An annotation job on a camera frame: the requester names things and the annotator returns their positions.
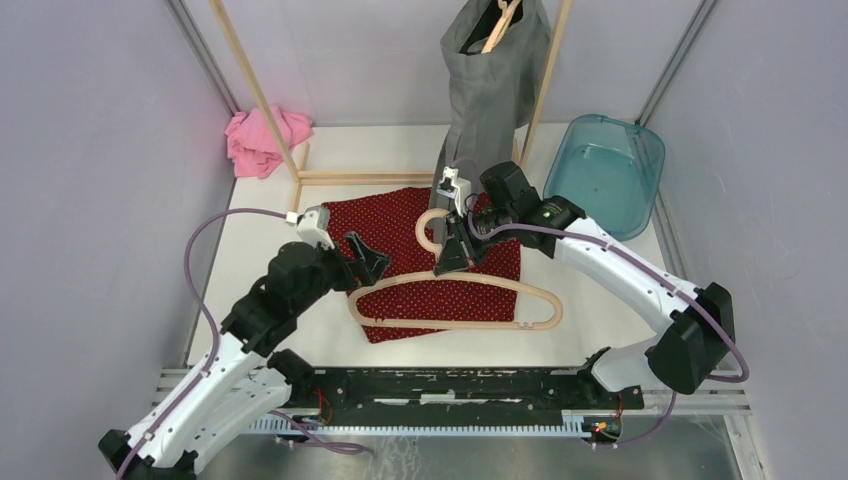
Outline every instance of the red fabric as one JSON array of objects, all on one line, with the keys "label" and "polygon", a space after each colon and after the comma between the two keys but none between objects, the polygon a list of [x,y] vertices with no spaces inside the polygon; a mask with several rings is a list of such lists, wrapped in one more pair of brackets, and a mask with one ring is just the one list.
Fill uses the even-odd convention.
[{"label": "red fabric", "polygon": [[[415,223],[427,210],[429,188],[403,188],[390,193],[329,202],[330,236],[347,256],[352,256],[344,241],[347,232],[357,232],[371,248],[392,258],[384,278],[406,273],[430,271],[435,257],[418,245]],[[481,197],[478,208],[486,201]],[[427,230],[432,241],[433,232]],[[474,273],[518,280],[521,254],[515,241],[496,245],[486,261],[472,268]],[[371,318],[423,320],[481,320],[511,322],[515,315],[516,293],[469,282],[429,281],[389,287],[359,300],[359,311]],[[415,337],[437,332],[432,329],[363,327],[371,343]]]}]

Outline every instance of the wooden stand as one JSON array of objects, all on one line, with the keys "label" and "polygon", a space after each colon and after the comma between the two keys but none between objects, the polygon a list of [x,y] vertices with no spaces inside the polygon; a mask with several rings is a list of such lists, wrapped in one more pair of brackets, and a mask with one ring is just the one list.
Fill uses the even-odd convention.
[{"label": "wooden stand", "polygon": [[[291,150],[289,149],[288,144],[286,144],[286,140],[283,138],[283,134],[280,131],[279,126],[277,126],[277,122],[274,120],[271,108],[268,105],[268,101],[265,98],[262,88],[259,86],[259,81],[256,78],[253,67],[250,66],[250,61],[247,59],[247,55],[241,45],[241,40],[239,40],[239,37],[236,34],[232,21],[230,21],[230,16],[227,14],[227,10],[224,8],[221,0],[208,1],[209,6],[212,8],[212,12],[215,14],[215,18],[218,20],[218,25],[221,27],[221,31],[224,33],[227,43],[230,45],[230,50],[233,52],[233,56],[239,65],[239,69],[241,69],[241,72],[247,81],[247,85],[250,88],[253,99],[256,101],[256,104],[262,111],[262,115],[265,117],[265,121],[268,123],[268,128],[271,130],[271,134],[274,136],[274,141],[277,143],[277,148],[280,150],[280,155],[283,157],[283,163],[285,163],[286,168],[288,168],[289,173],[291,173],[292,179],[295,181],[294,192],[292,194],[290,204],[292,211],[297,211],[298,204],[300,203],[301,191],[303,187],[309,185],[430,185],[432,183],[432,171],[359,172],[343,170],[307,170],[306,163],[309,159],[308,143],[304,145],[301,157],[298,163],[295,164],[291,155]],[[548,87],[550,86],[550,78],[553,74],[557,53],[559,52],[559,43],[562,40],[562,31],[565,28],[565,20],[568,17],[570,9],[571,0],[562,0],[556,29],[553,33],[551,45],[548,49],[545,74],[539,88],[539,95],[537,96],[536,105],[533,110],[533,117],[527,128],[527,136],[524,139],[524,146],[520,157],[517,154],[517,143],[513,144],[513,161],[519,165],[525,163],[529,156],[530,144],[532,143],[533,136],[536,133],[536,126],[539,123],[544,99],[547,94]]]}]

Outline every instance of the teal plastic tub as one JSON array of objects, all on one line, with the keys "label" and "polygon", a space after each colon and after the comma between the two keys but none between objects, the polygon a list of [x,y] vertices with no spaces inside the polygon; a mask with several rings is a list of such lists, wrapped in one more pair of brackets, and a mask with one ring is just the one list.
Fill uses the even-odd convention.
[{"label": "teal plastic tub", "polygon": [[648,226],[664,161],[665,145],[656,133],[583,115],[565,132],[545,196],[565,197],[615,239],[629,240]]}]

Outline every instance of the gray fabric bag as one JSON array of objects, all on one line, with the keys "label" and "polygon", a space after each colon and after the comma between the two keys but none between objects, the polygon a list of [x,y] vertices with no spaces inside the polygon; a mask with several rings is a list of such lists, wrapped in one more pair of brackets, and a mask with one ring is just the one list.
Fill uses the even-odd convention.
[{"label": "gray fabric bag", "polygon": [[[453,116],[436,164],[430,208],[450,208],[450,201],[436,193],[445,165],[469,156],[482,173],[509,161],[515,130],[533,115],[551,39],[548,16],[540,0],[522,1],[500,43],[479,53],[500,15],[496,0],[469,0],[442,36]],[[459,167],[463,178],[476,181],[467,162]]]}]

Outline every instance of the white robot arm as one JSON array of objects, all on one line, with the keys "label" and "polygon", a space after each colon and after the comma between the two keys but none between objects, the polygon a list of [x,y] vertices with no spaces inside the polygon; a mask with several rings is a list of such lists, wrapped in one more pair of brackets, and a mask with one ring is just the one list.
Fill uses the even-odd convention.
[{"label": "white robot arm", "polygon": [[492,207],[467,211],[465,198],[457,197],[469,195],[468,182],[457,180],[454,171],[445,169],[439,191],[460,207],[446,217],[447,239],[434,273],[478,264],[489,247],[515,238],[597,281],[655,332],[645,341],[599,352],[592,374],[607,390],[659,380],[693,393],[734,348],[732,301],[720,285],[700,289],[650,264],[565,198],[539,198],[512,162],[480,178]]},{"label": "white robot arm", "polygon": [[[649,264],[568,200],[540,199],[512,162],[490,168],[481,180],[493,207],[475,214],[465,205],[470,182],[446,169],[439,191],[454,200],[455,211],[446,217],[447,239],[434,273],[467,269],[482,262],[492,245],[515,238],[621,298],[655,335],[594,354],[581,367],[591,373],[592,388],[609,394],[659,380],[675,392],[692,393],[729,351],[732,304],[721,286],[701,289]],[[297,328],[298,316],[331,290],[373,285],[389,265],[386,255],[355,233],[346,235],[355,258],[343,257],[327,234],[329,212],[322,207],[290,213],[286,220],[303,241],[283,245],[268,275],[233,306],[203,362],[128,431],[112,430],[101,439],[101,452],[122,478],[196,478],[236,435],[286,404],[312,368],[290,350],[274,353]],[[227,397],[263,364],[267,368]]]},{"label": "white robot arm", "polygon": [[[373,285],[389,258],[345,235],[355,258],[339,253],[327,233],[329,211],[289,213],[302,242],[287,243],[250,292],[224,319],[212,347],[168,397],[128,431],[111,430],[99,448],[124,479],[193,479],[221,448],[257,418],[288,402],[292,379],[309,367],[290,350],[274,353],[297,318],[331,290]],[[264,368],[237,392],[241,381]]]}]

